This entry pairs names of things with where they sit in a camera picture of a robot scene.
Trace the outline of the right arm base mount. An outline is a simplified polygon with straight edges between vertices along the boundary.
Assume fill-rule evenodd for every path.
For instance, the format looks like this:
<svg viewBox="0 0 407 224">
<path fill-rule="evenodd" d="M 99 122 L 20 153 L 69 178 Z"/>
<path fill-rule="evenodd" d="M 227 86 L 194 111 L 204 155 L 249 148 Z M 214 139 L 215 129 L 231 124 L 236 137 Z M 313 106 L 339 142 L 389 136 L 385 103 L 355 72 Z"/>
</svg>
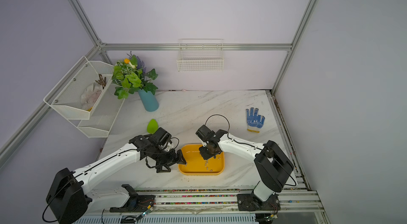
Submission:
<svg viewBox="0 0 407 224">
<path fill-rule="evenodd" d="M 278 195 L 272 194 L 266 201 L 261 201 L 254 193 L 238 194 L 237 205 L 239 211 L 273 211 L 278 212 L 281 207 Z"/>
</svg>

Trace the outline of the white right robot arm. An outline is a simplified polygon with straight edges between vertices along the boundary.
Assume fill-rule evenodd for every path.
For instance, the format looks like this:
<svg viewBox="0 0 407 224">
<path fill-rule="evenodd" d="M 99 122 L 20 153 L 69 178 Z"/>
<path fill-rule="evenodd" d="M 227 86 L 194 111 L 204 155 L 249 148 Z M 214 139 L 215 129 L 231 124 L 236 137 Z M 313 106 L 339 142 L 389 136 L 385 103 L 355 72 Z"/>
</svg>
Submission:
<svg viewBox="0 0 407 224">
<path fill-rule="evenodd" d="M 253 196 L 261 202 L 280 193 L 289 179 L 293 179 L 294 165 L 280 146 L 274 141 L 255 143 L 235 137 L 225 130 L 214 132 L 205 124 L 196 135 L 202 142 L 199 148 L 201 157 L 208 160 L 221 153 L 230 153 L 251 161 L 260 176 L 253 190 Z"/>
</svg>

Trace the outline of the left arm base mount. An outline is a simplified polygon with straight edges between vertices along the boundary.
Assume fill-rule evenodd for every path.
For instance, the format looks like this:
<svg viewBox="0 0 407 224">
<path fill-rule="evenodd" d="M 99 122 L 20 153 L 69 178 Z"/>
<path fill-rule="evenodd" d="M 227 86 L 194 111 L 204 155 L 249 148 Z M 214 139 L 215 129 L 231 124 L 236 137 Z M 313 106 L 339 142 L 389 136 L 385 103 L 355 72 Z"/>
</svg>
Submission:
<svg viewBox="0 0 407 224">
<path fill-rule="evenodd" d="M 125 213 L 125 212 L 145 212 L 152 209 L 155 202 L 154 195 L 139 195 L 135 189 L 129 184 L 121 186 L 126 190 L 129 199 L 121 207 L 112 207 L 109 212 Z"/>
</svg>

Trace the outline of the yellow plastic storage box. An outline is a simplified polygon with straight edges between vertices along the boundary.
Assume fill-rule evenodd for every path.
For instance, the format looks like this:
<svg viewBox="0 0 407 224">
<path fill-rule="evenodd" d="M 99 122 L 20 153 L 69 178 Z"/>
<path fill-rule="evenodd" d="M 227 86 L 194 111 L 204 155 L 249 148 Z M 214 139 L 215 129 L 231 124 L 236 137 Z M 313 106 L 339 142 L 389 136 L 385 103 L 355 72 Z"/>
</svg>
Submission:
<svg viewBox="0 0 407 224">
<path fill-rule="evenodd" d="M 219 175 L 225 168 L 224 153 L 204 160 L 199 148 L 202 145 L 189 144 L 181 148 L 185 165 L 179 164 L 179 171 L 184 175 Z"/>
</svg>

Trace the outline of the blue dotted work glove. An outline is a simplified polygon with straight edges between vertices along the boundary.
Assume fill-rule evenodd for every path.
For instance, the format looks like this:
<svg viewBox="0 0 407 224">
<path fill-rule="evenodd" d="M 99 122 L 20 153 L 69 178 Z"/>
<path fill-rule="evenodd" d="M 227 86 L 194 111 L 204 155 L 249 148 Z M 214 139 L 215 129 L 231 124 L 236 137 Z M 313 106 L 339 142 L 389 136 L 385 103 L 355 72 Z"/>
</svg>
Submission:
<svg viewBox="0 0 407 224">
<path fill-rule="evenodd" d="M 259 114 L 259 109 L 246 109 L 247 131 L 259 133 L 265 123 L 265 117 Z"/>
</svg>

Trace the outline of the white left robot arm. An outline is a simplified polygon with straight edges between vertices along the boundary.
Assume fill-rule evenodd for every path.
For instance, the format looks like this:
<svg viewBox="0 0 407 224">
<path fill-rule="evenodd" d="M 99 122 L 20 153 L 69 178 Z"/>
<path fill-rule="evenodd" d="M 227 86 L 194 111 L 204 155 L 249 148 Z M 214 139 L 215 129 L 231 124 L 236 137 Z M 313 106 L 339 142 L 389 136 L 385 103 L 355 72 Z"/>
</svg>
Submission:
<svg viewBox="0 0 407 224">
<path fill-rule="evenodd" d="M 59 224 L 72 224 L 86 213 L 109 209 L 111 212 L 145 212 L 151 210 L 155 197 L 139 195 L 129 184 L 99 191 L 96 186 L 123 168 L 151 158 L 155 165 L 147 165 L 157 173 L 170 172 L 174 164 L 185 165 L 182 151 L 172 143 L 173 137 L 163 128 L 154 134 L 139 135 L 112 154 L 85 167 L 60 170 L 46 197 Z"/>
</svg>

